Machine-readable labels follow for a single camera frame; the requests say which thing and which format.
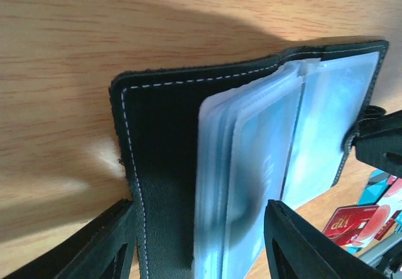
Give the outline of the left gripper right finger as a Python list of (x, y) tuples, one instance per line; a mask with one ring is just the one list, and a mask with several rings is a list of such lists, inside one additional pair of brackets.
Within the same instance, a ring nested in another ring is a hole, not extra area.
[(266, 206), (264, 241), (271, 278), (387, 278), (280, 200)]

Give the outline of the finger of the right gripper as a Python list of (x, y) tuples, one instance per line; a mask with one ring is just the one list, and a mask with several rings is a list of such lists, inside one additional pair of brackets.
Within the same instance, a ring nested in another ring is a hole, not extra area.
[(401, 111), (366, 109), (350, 127), (342, 149), (374, 168), (401, 177)]

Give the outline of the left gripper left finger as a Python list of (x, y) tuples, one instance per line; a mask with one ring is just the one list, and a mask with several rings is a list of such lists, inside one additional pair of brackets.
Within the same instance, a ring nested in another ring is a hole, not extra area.
[(136, 247), (135, 224), (133, 202), (119, 200), (7, 278), (129, 278)]

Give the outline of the black leather card holder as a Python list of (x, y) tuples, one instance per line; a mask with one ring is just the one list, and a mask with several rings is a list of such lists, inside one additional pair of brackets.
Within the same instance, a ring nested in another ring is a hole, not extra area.
[[(224, 261), (239, 113), (260, 99), (300, 96), (281, 195), (270, 199), (283, 202), (304, 92), (303, 61), (379, 54), (357, 121), (366, 109), (380, 109), (369, 102), (388, 46), (385, 40), (299, 46), (246, 62), (119, 74), (109, 93), (136, 211), (141, 278), (244, 278), (258, 257)], [(264, 227), (262, 242), (260, 254), (266, 252)]]

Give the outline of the blue card pile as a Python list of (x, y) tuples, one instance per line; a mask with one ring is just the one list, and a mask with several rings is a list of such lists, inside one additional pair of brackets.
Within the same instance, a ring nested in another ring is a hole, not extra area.
[(303, 61), (304, 92), (282, 200), (296, 209), (331, 188), (379, 54)]

